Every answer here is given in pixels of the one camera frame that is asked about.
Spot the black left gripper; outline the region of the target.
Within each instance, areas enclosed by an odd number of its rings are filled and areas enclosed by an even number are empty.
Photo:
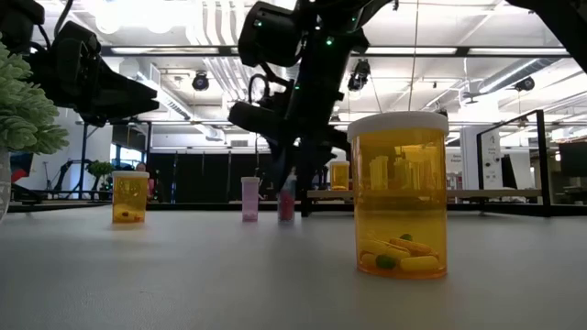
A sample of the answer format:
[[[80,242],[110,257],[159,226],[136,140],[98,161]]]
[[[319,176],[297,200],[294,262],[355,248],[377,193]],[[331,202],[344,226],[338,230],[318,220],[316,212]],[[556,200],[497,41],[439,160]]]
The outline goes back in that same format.
[[[99,50],[95,33],[69,21],[49,49],[26,57],[29,80],[55,105],[71,108],[95,127],[159,108],[156,90],[113,71]]]

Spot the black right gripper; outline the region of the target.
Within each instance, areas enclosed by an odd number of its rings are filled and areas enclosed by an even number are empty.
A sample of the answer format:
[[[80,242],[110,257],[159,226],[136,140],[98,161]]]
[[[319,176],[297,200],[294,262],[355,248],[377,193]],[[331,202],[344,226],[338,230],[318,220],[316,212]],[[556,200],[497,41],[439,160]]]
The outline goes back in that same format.
[[[350,151],[347,134],[329,124],[335,102],[343,98],[338,89],[286,89],[274,94],[280,133],[274,139],[273,177],[278,189],[290,175],[294,159],[297,186],[307,192],[316,173],[336,157],[333,148]]]

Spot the large orange pill bottle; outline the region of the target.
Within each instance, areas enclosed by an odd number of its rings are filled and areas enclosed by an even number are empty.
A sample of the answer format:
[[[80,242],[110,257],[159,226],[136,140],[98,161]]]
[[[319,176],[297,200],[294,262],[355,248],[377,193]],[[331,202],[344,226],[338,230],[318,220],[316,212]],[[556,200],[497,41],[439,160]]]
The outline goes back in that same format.
[[[112,176],[112,222],[144,223],[150,175],[145,171],[117,170],[112,172]]]
[[[332,191],[347,191],[349,189],[349,162],[346,160],[331,161],[330,188]]]
[[[348,127],[357,267],[396,279],[448,272],[446,116],[403,111]]]

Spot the blue bottle red pills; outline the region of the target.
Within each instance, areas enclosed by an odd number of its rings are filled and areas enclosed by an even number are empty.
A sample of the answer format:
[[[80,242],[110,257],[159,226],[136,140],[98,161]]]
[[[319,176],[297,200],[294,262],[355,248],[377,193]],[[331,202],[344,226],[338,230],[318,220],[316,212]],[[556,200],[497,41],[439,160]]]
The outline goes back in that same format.
[[[292,222],[294,220],[295,192],[297,178],[289,175],[278,195],[278,220]]]

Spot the small pink pill bottle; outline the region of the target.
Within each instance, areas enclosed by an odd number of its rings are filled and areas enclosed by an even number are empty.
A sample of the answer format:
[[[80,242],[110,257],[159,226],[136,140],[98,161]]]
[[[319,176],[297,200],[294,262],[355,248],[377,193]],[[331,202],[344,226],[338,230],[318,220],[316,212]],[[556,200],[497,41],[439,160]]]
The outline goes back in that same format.
[[[242,221],[256,222],[259,213],[259,186],[260,179],[258,177],[242,177]]]

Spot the person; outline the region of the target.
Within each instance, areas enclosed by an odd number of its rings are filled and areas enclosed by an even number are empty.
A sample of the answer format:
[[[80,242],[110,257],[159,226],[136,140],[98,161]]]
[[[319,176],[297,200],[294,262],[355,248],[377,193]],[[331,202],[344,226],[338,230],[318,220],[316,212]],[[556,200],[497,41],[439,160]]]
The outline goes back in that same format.
[[[136,171],[140,171],[140,172],[146,172],[148,174],[150,174],[150,172],[147,169],[147,165],[144,162],[140,162],[137,164],[137,166],[135,167]],[[152,202],[154,200],[154,193],[155,193],[155,181],[153,178],[149,178],[148,179],[148,193],[147,193],[147,199],[148,202]]]

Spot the background potted plant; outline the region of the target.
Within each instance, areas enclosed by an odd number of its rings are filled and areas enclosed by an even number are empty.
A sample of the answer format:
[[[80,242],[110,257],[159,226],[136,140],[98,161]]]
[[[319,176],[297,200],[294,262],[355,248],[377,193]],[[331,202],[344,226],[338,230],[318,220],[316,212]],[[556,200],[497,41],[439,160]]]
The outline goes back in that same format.
[[[114,170],[114,166],[108,161],[93,161],[87,167],[86,170],[94,176],[94,184],[92,191],[97,191],[98,183],[102,177],[108,176]]]

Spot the black overhead beam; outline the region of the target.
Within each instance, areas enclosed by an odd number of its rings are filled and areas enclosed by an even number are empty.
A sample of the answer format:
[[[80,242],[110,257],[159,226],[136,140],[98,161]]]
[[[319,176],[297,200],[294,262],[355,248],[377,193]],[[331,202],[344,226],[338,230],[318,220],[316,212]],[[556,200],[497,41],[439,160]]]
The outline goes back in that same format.
[[[236,46],[103,46],[105,57],[237,57]],[[374,46],[364,53],[353,50],[353,57],[407,58],[570,58],[562,47],[403,47]]]

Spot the black partition curtain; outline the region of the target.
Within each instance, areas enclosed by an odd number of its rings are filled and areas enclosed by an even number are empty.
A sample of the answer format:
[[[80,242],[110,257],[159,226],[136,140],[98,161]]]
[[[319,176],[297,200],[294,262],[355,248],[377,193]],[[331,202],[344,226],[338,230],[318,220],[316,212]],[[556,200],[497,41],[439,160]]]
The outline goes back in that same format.
[[[240,201],[241,179],[260,179],[260,198],[277,199],[269,154],[153,153],[148,162],[157,180],[156,195],[162,203],[229,203]]]

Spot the green artificial potted plant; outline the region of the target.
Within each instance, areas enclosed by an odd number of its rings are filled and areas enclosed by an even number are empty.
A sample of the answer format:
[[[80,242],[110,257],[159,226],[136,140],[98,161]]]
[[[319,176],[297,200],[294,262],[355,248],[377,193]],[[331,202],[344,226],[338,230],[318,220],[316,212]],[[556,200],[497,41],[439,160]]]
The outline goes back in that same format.
[[[69,145],[67,130],[55,123],[58,108],[31,77],[30,65],[0,33],[0,223],[11,195],[10,153],[50,155]]]

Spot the grey table mat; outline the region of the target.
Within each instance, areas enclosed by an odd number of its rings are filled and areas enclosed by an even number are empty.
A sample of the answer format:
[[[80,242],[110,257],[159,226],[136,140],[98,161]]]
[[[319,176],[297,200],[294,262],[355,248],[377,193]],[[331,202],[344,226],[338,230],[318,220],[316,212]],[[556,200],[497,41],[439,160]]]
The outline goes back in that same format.
[[[0,330],[587,330],[587,217],[453,213],[449,273],[356,268],[349,215],[107,207],[0,224]]]

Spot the black background screen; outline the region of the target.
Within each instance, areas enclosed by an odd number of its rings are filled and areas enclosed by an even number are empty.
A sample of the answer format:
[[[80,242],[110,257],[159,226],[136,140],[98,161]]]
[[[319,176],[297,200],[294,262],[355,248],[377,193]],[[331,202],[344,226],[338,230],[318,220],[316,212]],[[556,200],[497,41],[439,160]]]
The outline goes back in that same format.
[[[559,144],[560,168],[568,177],[587,177],[587,142]]]

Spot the black metal table frame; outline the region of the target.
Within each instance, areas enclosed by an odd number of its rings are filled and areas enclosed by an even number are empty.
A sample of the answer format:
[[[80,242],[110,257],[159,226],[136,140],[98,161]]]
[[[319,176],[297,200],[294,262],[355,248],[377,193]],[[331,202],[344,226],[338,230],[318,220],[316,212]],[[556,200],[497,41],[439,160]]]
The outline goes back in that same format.
[[[109,206],[109,203],[38,203],[38,204],[17,204],[8,206],[9,213],[34,213],[43,211],[58,211],[67,209],[83,209],[98,206]],[[315,212],[351,212],[354,209],[352,204],[323,203],[311,204],[310,206],[297,205],[295,210],[304,215]],[[546,209],[543,205],[529,203],[473,203],[456,204],[449,203],[449,211],[456,212],[485,212],[507,215],[527,215],[535,217],[549,216],[587,216],[587,206],[553,204]],[[150,203],[148,211],[240,211],[241,205],[237,203]]]

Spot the wooden shelf black metal frame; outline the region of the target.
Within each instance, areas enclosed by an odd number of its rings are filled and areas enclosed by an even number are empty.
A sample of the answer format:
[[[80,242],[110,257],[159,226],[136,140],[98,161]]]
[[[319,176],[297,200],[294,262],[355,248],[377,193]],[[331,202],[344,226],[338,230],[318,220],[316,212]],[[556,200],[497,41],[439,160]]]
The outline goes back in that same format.
[[[514,123],[520,124],[526,120],[526,128],[535,128],[537,130],[537,148],[539,156],[539,171],[540,187],[536,189],[491,189],[488,190],[485,187],[483,181],[484,169],[482,165],[482,137],[486,134],[497,131],[499,128],[510,126]],[[542,109],[531,110],[523,113],[522,115],[516,116],[507,121],[496,123],[488,128],[480,131],[476,135],[475,148],[476,148],[476,169],[477,169],[477,180],[478,188],[462,189],[462,190],[449,190],[447,192],[448,198],[457,198],[469,200],[469,204],[449,204],[449,210],[452,211],[481,211],[481,212],[494,212],[504,213],[511,215],[533,215],[549,217],[551,215],[551,198],[550,188],[548,183],[548,146],[546,137],[546,121],[545,111]],[[515,206],[513,203],[491,203],[491,199],[503,198],[503,197],[525,197],[525,198],[537,198],[538,204],[534,206]]]

